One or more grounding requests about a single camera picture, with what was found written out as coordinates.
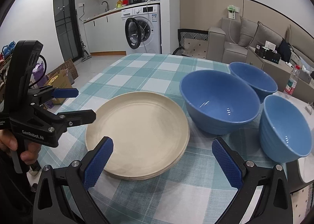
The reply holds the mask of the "grey sofa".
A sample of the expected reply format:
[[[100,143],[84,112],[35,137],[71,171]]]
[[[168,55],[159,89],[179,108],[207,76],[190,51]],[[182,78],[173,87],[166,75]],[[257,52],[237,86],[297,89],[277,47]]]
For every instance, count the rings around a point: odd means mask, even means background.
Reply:
[[[206,59],[226,64],[232,62],[245,62],[247,50],[251,46],[246,48],[239,46],[240,29],[241,19],[237,21],[228,18],[222,18],[219,27],[209,28],[208,53]],[[310,66],[308,69],[312,70],[313,37],[294,24],[286,26],[285,33],[279,35],[283,40],[289,43],[292,47],[292,52],[299,56],[300,60],[304,61],[305,64]]]

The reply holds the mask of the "plastic water bottle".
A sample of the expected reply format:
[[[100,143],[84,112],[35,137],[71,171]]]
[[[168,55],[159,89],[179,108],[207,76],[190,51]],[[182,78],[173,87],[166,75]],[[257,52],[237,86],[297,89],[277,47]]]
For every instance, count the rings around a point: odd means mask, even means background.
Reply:
[[[287,99],[289,99],[295,88],[296,88],[296,85],[298,83],[298,80],[299,80],[299,76],[300,76],[300,66],[299,65],[296,65],[291,74],[290,74],[290,77],[289,77],[289,80],[285,86],[285,89],[284,89],[284,95]]]

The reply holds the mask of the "cardboard box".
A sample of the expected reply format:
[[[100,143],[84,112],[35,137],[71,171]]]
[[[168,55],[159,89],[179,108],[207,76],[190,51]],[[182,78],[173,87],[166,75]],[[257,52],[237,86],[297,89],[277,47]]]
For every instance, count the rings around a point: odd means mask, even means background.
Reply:
[[[53,86],[54,88],[72,88],[67,70],[60,70],[45,83],[45,86]]]

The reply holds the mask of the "white kitchen counter cabinets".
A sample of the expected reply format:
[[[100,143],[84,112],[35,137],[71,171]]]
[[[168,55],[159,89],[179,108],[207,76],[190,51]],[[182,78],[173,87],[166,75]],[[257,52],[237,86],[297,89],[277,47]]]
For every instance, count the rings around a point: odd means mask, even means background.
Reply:
[[[91,55],[126,55],[125,21],[121,11],[84,23]]]

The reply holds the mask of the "yellow oil bottle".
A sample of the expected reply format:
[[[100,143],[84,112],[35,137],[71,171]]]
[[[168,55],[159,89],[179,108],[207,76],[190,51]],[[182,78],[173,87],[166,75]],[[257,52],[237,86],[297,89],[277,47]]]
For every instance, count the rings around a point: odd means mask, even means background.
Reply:
[[[118,0],[116,4],[116,8],[121,8],[122,7],[122,0]]]

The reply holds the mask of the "white washing machine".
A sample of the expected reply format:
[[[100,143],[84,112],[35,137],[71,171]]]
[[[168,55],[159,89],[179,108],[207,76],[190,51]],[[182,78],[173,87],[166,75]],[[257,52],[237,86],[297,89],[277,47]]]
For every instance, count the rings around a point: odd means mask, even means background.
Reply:
[[[160,4],[145,4],[122,10],[126,54],[161,53]]]

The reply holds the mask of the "grey side cabinet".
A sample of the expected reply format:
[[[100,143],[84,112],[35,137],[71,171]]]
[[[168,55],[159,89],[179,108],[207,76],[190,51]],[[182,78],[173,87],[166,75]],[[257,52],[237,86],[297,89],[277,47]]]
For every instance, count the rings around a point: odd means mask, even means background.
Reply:
[[[271,76],[277,83],[278,91],[284,91],[292,72],[292,68],[285,62],[280,60],[279,64],[276,64],[265,60],[255,53],[255,48],[249,47],[247,50],[246,63],[269,74],[269,76]],[[299,79],[292,96],[306,103],[312,103],[314,100],[313,79],[311,79],[309,84],[302,79]]]

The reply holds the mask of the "grey cushion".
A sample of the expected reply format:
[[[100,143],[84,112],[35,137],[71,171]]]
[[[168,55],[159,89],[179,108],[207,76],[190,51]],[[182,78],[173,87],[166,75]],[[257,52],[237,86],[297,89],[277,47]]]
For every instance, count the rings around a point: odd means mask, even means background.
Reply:
[[[240,19],[241,29],[238,44],[239,46],[246,48],[251,43],[256,33],[258,24],[243,17],[240,17]]]
[[[255,48],[256,45],[265,45],[266,41],[269,41],[276,45],[278,48],[282,43],[283,38],[273,31],[272,29],[265,26],[262,22],[258,21],[258,26],[252,41],[249,46]]]

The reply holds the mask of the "black patterned folded mat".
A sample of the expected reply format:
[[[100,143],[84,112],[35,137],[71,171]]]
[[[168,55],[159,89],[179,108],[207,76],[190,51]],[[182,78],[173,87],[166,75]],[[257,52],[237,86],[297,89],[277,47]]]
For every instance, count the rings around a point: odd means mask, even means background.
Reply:
[[[209,33],[206,30],[178,29],[178,48],[172,55],[206,59]]]

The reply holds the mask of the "dark glass door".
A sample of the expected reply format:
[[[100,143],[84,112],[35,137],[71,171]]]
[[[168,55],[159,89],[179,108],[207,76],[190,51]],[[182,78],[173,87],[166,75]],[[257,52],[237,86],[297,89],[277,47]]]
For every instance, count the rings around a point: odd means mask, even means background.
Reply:
[[[53,0],[58,43],[64,61],[82,57],[75,0]]]

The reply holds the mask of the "white wall charger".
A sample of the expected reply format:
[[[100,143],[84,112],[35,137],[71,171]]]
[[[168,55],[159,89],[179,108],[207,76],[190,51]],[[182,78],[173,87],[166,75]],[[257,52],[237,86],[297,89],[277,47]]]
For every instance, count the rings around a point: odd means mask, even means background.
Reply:
[[[235,20],[236,19],[235,14],[240,12],[240,8],[234,5],[229,5],[227,7],[227,11],[228,11],[228,18]]]

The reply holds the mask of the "light blue ribbed bowl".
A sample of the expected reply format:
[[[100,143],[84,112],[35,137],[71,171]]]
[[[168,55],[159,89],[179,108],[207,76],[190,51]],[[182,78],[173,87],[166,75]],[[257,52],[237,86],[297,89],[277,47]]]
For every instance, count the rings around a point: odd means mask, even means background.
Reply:
[[[287,163],[307,156],[311,151],[311,135],[300,137],[293,131],[293,117],[298,109],[277,95],[263,101],[259,124],[260,145],[273,161]]]

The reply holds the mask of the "large blue bowl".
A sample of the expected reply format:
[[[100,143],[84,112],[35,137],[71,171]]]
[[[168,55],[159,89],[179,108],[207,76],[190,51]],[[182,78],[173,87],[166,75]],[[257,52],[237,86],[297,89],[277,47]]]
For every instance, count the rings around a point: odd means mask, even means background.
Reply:
[[[181,80],[179,89],[189,116],[209,134],[230,134],[259,113],[260,100],[253,88],[225,72],[191,72]]]

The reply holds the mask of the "black box on cabinet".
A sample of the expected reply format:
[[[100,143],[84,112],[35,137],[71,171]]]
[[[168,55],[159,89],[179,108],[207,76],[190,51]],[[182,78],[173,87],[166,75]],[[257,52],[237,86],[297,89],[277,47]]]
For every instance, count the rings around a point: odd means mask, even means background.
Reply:
[[[262,59],[271,61],[273,63],[279,64],[281,56],[276,50],[271,50],[262,45],[256,45],[255,54],[257,54]]]

